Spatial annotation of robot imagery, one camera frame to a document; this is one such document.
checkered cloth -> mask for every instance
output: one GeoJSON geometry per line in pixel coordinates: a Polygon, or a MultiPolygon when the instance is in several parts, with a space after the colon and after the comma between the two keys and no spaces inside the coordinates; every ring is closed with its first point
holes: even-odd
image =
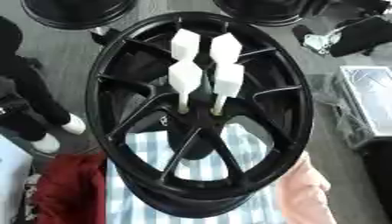
{"type": "MultiPolygon", "coordinates": [[[[227,125],[221,136],[244,171],[263,160],[270,148],[239,124],[227,125]]],[[[165,131],[128,134],[126,142],[141,159],[161,171],[173,155],[165,131]]],[[[227,175],[227,168],[216,152],[199,161],[182,161],[176,170],[176,176],[182,179],[213,180],[227,175]]],[[[125,186],[114,164],[108,161],[106,197],[108,224],[285,223],[277,209],[274,184],[264,187],[248,202],[229,213],[206,219],[185,219],[161,213],[143,203],[125,186]]]]}

white foam cube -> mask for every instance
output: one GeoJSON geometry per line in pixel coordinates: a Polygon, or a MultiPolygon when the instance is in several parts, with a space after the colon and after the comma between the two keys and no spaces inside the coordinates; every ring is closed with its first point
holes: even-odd
{"type": "Polygon", "coordinates": [[[215,86],[217,95],[237,97],[243,83],[245,68],[237,64],[218,64],[215,70],[215,86]]]}
{"type": "Polygon", "coordinates": [[[175,60],[194,60],[199,52],[200,35],[180,29],[171,40],[171,56],[175,60]]]}
{"type": "Polygon", "coordinates": [[[181,60],[169,67],[169,83],[180,94],[189,95],[200,86],[202,74],[195,63],[181,60]]]}
{"type": "Polygon", "coordinates": [[[242,45],[231,33],[213,39],[210,56],[216,63],[234,64],[241,55],[242,45]]]}

red jacket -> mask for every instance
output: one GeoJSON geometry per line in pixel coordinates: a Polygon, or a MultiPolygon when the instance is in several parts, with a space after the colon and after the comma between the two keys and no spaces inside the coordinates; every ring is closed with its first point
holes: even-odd
{"type": "Polygon", "coordinates": [[[33,201],[38,224],[104,224],[103,153],[60,155],[46,168],[33,201]]]}

floor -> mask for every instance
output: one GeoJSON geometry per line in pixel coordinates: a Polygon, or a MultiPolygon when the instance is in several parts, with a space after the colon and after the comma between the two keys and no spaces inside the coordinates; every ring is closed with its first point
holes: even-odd
{"type": "MultiPolygon", "coordinates": [[[[221,13],[211,0],[143,0],[126,18],[113,24],[124,28],[136,21],[168,11],[211,11],[221,13]]],[[[88,70],[100,47],[91,41],[86,31],[57,31],[33,22],[22,11],[19,1],[2,0],[0,15],[5,16],[24,30],[24,44],[20,54],[39,58],[45,65],[45,79],[54,97],[73,113],[85,117],[84,92],[88,70]]],[[[323,17],[305,20],[316,32],[328,29],[349,14],[328,12],[323,17]]],[[[371,58],[361,55],[333,59],[319,57],[301,48],[291,34],[290,27],[262,28],[277,39],[293,55],[308,77],[315,74],[333,74],[338,66],[386,65],[392,66],[388,55],[392,45],[377,49],[371,58]]],[[[307,150],[315,166],[332,183],[329,192],[331,209],[342,224],[388,223],[373,187],[365,172],[361,158],[350,151],[335,129],[331,110],[316,104],[315,126],[307,150]]],[[[68,136],[55,130],[63,143],[63,152],[83,152],[95,146],[94,139],[86,134],[81,137],[68,136]]]]}

white sneaker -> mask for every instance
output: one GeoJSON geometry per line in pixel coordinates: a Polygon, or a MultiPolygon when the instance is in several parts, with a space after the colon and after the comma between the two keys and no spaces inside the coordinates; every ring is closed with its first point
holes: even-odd
{"type": "Polygon", "coordinates": [[[55,153],[60,148],[59,141],[56,139],[56,137],[52,136],[49,133],[46,133],[44,138],[42,138],[41,140],[31,142],[31,144],[36,150],[48,154],[55,153]]]}
{"type": "Polygon", "coordinates": [[[86,124],[77,115],[69,115],[71,116],[71,120],[61,127],[71,134],[81,135],[86,130],[86,124]]]}

